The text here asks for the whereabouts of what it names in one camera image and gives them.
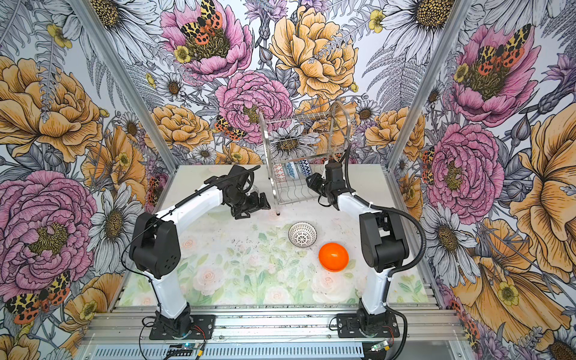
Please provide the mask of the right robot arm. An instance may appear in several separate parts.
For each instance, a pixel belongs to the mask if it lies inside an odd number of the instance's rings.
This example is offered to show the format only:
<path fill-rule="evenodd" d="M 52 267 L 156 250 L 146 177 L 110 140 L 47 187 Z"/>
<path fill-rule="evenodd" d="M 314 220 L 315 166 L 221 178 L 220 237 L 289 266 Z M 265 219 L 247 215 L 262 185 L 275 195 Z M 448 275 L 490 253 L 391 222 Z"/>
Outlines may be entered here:
<path fill-rule="evenodd" d="M 338 315 L 341 338 L 356 336 L 393 338 L 400 335 L 398 321 L 387 308 L 392 273 L 410 255 L 401 215 L 395 208 L 374 205 L 349 186 L 346 167 L 340 162 L 325 165 L 306 178 L 309 189 L 328 205 L 358 220 L 361 254 L 370 268 L 364 292 L 354 315 Z"/>

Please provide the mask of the dark blue patterned bowl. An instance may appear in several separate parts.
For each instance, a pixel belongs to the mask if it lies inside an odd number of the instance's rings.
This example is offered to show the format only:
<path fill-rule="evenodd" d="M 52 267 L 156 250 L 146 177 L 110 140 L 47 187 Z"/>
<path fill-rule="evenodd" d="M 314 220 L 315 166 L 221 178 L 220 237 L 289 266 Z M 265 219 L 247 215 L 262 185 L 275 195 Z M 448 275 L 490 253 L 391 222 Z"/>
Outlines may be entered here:
<path fill-rule="evenodd" d="M 275 164 L 273 166 L 273 170 L 274 170 L 274 175 L 275 175 L 278 182 L 285 182 L 286 181 L 286 176 L 284 173 L 284 167 L 282 164 Z"/>

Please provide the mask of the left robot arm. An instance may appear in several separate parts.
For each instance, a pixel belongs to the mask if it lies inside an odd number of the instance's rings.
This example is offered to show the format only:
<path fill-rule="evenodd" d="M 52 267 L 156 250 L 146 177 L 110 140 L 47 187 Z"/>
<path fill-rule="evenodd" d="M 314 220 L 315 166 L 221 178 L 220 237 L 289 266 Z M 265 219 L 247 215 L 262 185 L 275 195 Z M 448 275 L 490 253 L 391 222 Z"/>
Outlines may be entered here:
<path fill-rule="evenodd" d="M 128 256 L 141 274 L 148 278 L 157 310 L 151 338 L 184 339 L 194 331 L 208 339 L 208 334 L 191 316 L 191 306 L 179 285 L 177 267 L 182 257 L 179 234 L 205 213 L 219 206 L 227 206 L 232 218 L 249 218 L 271 206 L 264 193 L 252 189 L 256 165 L 247 169 L 232 166 L 226 175 L 212 176 L 184 199 L 154 214 L 138 216 L 129 245 Z"/>

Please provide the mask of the silver wire dish rack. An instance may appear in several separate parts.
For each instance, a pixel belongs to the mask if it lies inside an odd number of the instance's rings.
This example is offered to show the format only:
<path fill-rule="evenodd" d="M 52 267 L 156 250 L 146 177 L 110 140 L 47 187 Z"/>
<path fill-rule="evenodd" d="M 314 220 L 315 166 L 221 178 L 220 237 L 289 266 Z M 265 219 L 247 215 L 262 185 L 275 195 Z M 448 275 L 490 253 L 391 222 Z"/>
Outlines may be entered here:
<path fill-rule="evenodd" d="M 308 189 L 306 178 L 299 169 L 299 161 L 310 162 L 312 174 L 322 170 L 322 163 L 335 160 L 338 153 L 344 152 L 352 137 L 355 116 L 344 103 L 336 100 L 302 109 L 288 117 L 266 118 L 262 111 L 256 112 L 261 134 L 261 144 L 257 152 L 267 170 L 271 186 L 271 204 L 276 215 L 281 207 L 315 198 Z M 298 170 L 298 179 L 286 176 L 285 182 L 278 182 L 273 166 L 292 162 Z"/>

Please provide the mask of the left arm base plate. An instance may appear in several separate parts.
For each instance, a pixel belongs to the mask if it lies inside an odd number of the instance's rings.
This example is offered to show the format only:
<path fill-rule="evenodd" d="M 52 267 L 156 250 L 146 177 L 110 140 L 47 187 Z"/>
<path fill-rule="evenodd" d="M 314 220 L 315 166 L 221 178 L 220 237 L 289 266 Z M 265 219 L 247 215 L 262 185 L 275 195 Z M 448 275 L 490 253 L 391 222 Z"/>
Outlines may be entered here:
<path fill-rule="evenodd" d="M 149 339 L 160 340 L 210 340 L 215 329 L 216 316 L 193 315 L 179 319 L 160 316 L 154 321 Z"/>

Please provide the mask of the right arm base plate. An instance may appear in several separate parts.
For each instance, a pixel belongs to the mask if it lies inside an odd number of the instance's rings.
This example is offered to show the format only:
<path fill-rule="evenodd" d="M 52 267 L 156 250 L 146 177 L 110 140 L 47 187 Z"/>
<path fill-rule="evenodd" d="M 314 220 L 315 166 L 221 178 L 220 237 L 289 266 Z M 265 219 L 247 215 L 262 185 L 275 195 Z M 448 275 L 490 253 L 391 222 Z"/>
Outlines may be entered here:
<path fill-rule="evenodd" d="M 401 335 L 396 316 L 391 312 L 339 313 L 336 320 L 339 338 L 398 338 Z"/>

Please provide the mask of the blue floral bowl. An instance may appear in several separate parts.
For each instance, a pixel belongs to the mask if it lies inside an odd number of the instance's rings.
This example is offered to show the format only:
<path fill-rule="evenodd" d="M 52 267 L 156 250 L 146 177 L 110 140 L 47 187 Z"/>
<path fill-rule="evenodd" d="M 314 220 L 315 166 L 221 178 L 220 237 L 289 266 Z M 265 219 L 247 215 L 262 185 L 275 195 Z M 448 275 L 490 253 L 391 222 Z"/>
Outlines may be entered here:
<path fill-rule="evenodd" d="M 296 169 L 296 165 L 292 162 L 284 164 L 284 171 L 288 178 L 292 180 L 296 180 L 299 178 L 298 170 Z"/>

